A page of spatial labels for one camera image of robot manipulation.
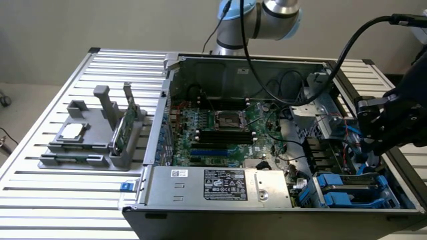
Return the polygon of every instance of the blue latch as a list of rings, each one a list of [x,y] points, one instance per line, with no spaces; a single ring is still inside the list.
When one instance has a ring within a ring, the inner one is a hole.
[[[134,192],[134,183],[123,182],[120,185],[122,193],[132,193]]]

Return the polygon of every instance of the motherboard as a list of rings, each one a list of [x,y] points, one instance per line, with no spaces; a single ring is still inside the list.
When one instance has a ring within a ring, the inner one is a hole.
[[[266,102],[247,102],[243,109],[211,101],[182,102],[175,114],[174,166],[241,167],[254,161],[274,160],[283,143],[279,116]]]

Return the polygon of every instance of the green circuit board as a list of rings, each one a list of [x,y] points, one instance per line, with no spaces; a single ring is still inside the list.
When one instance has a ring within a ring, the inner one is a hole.
[[[243,161],[247,159],[274,159],[277,152],[281,150],[283,143],[274,140],[267,131],[278,139],[283,139],[281,131],[275,131],[273,127],[269,130],[266,121],[277,124],[278,116],[274,112],[263,109],[263,102],[253,102],[251,106],[245,111],[220,111],[206,110],[196,107],[187,107],[183,109],[179,116],[179,128],[175,128],[174,133],[174,166],[218,166],[218,167],[239,167]],[[226,121],[219,121],[218,112],[224,114],[235,113],[241,114],[242,127],[236,127],[235,124],[230,124]],[[227,144],[227,156],[211,156],[211,155],[191,155],[192,144],[198,143],[195,140],[196,130],[202,131],[239,131],[239,132],[255,132],[258,140],[254,144]]]

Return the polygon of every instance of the warning symbol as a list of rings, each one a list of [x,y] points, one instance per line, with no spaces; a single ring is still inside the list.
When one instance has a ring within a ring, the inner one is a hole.
[[[212,179],[204,179],[204,186],[212,186]]]
[[[214,186],[215,186],[215,187],[222,187],[222,186],[224,186],[223,179],[216,179],[216,180],[214,181]]]

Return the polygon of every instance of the slotted aluminum table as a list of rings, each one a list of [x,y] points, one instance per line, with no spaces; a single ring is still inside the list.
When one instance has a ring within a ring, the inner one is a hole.
[[[119,188],[122,182],[140,176],[150,121],[164,80],[166,54],[100,49],[98,53],[86,55],[0,168],[0,239],[138,239],[118,210]],[[361,95],[381,97],[393,88],[377,66],[362,60],[347,60],[342,70]],[[147,110],[150,120],[140,133],[131,170],[38,168],[36,157],[46,152],[46,146],[68,117],[67,104],[71,100],[84,100],[90,108],[100,108],[94,88],[96,85],[108,85],[111,100],[126,109],[124,82],[132,83],[135,102]],[[427,148],[407,145],[401,150],[427,182]],[[135,193],[127,193],[124,200],[134,197]],[[418,232],[398,232],[383,239],[427,239],[427,228]]]

